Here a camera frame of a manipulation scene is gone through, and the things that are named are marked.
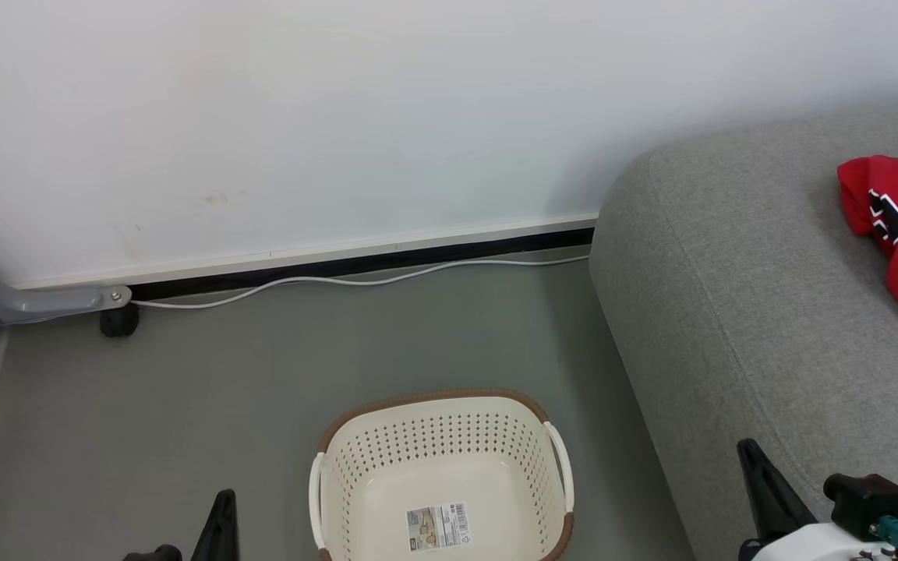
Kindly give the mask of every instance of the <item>basket bottom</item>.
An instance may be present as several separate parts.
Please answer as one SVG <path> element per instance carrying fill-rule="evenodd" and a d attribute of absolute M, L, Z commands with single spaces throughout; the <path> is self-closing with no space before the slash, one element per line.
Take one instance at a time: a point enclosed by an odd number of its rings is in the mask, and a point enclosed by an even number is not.
<path fill-rule="evenodd" d="M 408 512 L 464 503 L 469 540 L 455 547 L 412 551 Z M 539 516 L 517 462 L 495 454 L 414 460 L 375 472 L 352 500 L 352 561 L 538 561 Z M 563 514 L 552 513 L 563 524 Z"/>

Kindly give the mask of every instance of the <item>black caster wheel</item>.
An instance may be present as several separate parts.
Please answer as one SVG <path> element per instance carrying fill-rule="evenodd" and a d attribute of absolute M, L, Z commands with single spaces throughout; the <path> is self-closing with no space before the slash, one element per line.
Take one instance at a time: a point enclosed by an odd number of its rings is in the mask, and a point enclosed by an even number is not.
<path fill-rule="evenodd" d="M 99 331 L 103 331 L 106 337 L 129 337 L 134 334 L 139 321 L 140 311 L 136 303 L 105 309 L 99 315 Z"/>

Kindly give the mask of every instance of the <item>product label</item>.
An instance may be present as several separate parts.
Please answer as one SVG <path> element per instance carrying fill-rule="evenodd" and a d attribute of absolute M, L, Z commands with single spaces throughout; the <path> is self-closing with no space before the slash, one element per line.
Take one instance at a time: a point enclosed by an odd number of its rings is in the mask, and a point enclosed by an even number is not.
<path fill-rule="evenodd" d="M 466 505 L 461 502 L 407 511 L 411 551 L 429 551 L 473 543 Z"/>

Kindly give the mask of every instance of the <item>gray metal frame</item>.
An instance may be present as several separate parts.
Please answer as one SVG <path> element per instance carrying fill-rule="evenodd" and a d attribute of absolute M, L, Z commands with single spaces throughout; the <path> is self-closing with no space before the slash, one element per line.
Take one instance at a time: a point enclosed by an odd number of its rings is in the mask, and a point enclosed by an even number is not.
<path fill-rule="evenodd" d="M 40 322 L 76 313 L 122 308 L 131 302 L 127 287 L 19 291 L 0 281 L 0 323 Z"/>

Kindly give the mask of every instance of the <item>gray floor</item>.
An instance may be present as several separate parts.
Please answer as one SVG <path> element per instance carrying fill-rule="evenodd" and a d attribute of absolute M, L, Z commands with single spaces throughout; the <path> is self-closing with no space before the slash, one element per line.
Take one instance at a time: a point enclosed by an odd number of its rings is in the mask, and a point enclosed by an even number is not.
<path fill-rule="evenodd" d="M 147 310 L 128 340 L 96 322 L 11 330 L 0 561 L 119 561 L 164 542 L 189 557 L 224 487 L 238 493 L 243 558 L 310 561 L 306 476 L 328 424 L 465 386 L 523 391 L 562 431 L 577 483 L 564 558 L 691 559 L 585 262 L 274 288 Z"/>

